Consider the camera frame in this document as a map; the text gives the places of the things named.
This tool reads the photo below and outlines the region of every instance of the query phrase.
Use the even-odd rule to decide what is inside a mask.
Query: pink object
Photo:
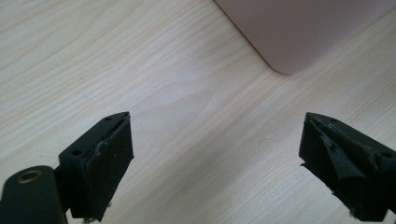
[[[215,0],[268,64],[296,73],[396,8],[396,0]]]

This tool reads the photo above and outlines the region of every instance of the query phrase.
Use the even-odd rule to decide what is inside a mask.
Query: white wood grain
[[[210,0],[2,1],[0,182],[128,110],[103,223],[359,223],[300,167],[304,113],[396,148],[395,73],[396,12],[285,76]]]

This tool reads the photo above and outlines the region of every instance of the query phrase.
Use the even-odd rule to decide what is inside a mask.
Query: screw hole
[[[19,184],[27,184],[29,182],[37,180],[42,174],[43,172],[39,170],[28,171],[23,175],[18,176],[17,182]]]
[[[81,150],[74,150],[74,151],[72,151],[72,155],[73,156],[79,156],[79,155],[81,155]]]
[[[392,156],[390,153],[388,153],[388,152],[383,152],[383,153],[381,153],[381,155],[384,156],[384,157],[386,157],[386,158],[392,158],[392,157],[393,157],[393,156]]]

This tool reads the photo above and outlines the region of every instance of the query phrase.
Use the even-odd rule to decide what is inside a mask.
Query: worn black surface
[[[22,176],[32,181],[19,182]],[[1,224],[66,223],[55,176],[48,166],[35,166],[17,172],[4,185],[0,202]]]
[[[395,212],[396,152],[345,123],[307,113],[300,157],[361,221]]]
[[[134,157],[128,112],[100,120],[59,155],[73,217],[102,220]]]
[[[101,221],[134,157],[128,112],[96,123],[60,155],[55,171],[35,166],[11,176],[0,201],[0,224]]]

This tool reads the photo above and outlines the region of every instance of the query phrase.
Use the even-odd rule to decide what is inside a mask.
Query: wooden table
[[[0,78],[0,183],[131,112],[103,223],[359,223],[300,166],[304,114],[396,148],[396,11],[281,75],[212,0],[2,1]]]

